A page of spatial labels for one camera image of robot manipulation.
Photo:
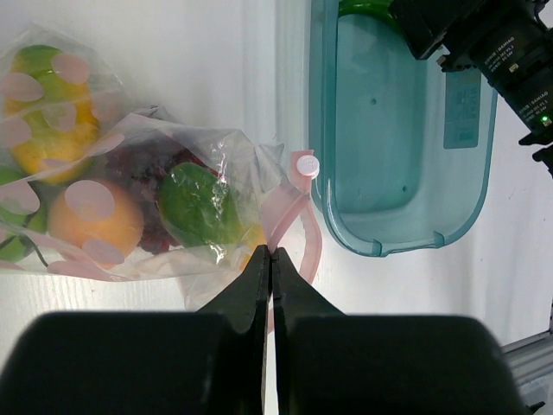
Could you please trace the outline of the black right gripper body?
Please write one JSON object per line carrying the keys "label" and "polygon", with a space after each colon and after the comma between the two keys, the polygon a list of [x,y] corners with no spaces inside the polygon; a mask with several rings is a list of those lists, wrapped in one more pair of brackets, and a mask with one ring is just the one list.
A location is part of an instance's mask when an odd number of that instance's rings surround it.
{"label": "black right gripper body", "polygon": [[471,50],[498,29],[518,20],[539,26],[536,17],[546,1],[411,1],[396,0],[391,16],[411,53],[426,60],[440,46],[451,61],[467,59]]}

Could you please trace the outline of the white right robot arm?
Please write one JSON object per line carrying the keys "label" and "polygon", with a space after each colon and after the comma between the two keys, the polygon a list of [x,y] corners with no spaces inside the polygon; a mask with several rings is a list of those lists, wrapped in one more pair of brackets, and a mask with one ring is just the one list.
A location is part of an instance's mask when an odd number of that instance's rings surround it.
{"label": "white right robot arm", "polygon": [[444,73],[475,68],[505,100],[538,145],[532,158],[552,165],[552,30],[540,19],[544,1],[402,1],[389,11],[413,56],[438,48]]}

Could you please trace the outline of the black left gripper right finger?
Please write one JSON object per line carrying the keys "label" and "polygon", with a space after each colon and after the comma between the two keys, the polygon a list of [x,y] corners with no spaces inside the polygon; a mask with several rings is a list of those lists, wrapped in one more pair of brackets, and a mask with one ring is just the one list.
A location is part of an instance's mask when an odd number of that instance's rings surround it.
{"label": "black left gripper right finger", "polygon": [[464,316],[349,316],[271,259],[282,414],[522,414],[487,328]]}

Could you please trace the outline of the clear zip top bag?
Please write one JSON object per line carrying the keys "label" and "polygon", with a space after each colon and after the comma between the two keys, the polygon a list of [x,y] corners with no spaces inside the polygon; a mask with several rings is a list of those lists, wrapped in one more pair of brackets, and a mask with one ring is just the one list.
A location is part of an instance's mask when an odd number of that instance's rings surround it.
{"label": "clear zip top bag", "polygon": [[129,282],[179,278],[198,309],[300,221],[321,260],[319,162],[242,131],[136,107],[92,48],[31,25],[1,52],[1,269]]}

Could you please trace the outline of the orange toy peach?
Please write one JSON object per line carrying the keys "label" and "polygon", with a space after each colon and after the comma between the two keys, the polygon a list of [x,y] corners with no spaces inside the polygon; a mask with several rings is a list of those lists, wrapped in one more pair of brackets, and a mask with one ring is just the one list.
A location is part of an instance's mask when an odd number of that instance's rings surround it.
{"label": "orange toy peach", "polygon": [[143,228],[137,203],[124,189],[103,179],[72,183],[48,210],[49,235],[81,249],[104,267],[121,265],[137,247]]}

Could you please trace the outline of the toy mango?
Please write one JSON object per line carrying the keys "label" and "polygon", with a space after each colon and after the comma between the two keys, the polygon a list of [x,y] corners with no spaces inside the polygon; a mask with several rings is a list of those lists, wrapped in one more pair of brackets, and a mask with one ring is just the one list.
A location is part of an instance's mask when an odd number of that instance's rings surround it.
{"label": "toy mango", "polygon": [[37,44],[20,48],[1,78],[1,146],[27,175],[68,182],[89,166],[85,150],[99,139],[85,58]]}
{"label": "toy mango", "polygon": [[192,162],[175,165],[158,187],[162,224],[176,241],[214,264],[243,268],[266,239],[256,206],[240,203],[224,177]]}

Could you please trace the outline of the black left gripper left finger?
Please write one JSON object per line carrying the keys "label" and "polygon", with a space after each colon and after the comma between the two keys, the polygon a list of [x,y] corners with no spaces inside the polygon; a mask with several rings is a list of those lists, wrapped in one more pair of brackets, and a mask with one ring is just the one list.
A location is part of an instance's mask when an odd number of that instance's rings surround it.
{"label": "black left gripper left finger", "polygon": [[270,253],[195,312],[55,312],[1,374],[4,414],[260,414]]}

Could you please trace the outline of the teal plastic tray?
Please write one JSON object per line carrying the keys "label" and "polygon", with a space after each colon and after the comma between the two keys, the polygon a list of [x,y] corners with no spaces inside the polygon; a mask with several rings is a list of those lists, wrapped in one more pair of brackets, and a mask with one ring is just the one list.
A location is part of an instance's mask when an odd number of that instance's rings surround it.
{"label": "teal plastic tray", "polygon": [[276,135],[312,150],[327,230],[367,257],[441,248],[483,207],[497,94],[476,70],[418,61],[339,1],[276,3]]}

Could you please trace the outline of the purple toy grape bunch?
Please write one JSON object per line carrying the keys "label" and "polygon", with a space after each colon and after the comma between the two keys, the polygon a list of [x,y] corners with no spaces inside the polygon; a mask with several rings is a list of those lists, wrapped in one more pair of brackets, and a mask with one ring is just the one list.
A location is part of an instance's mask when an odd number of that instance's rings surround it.
{"label": "purple toy grape bunch", "polygon": [[139,246],[154,255],[178,246],[180,243],[162,224],[157,191],[174,166],[184,162],[205,164],[188,148],[172,140],[122,146],[105,157],[107,176],[127,190],[143,212],[144,228]]}

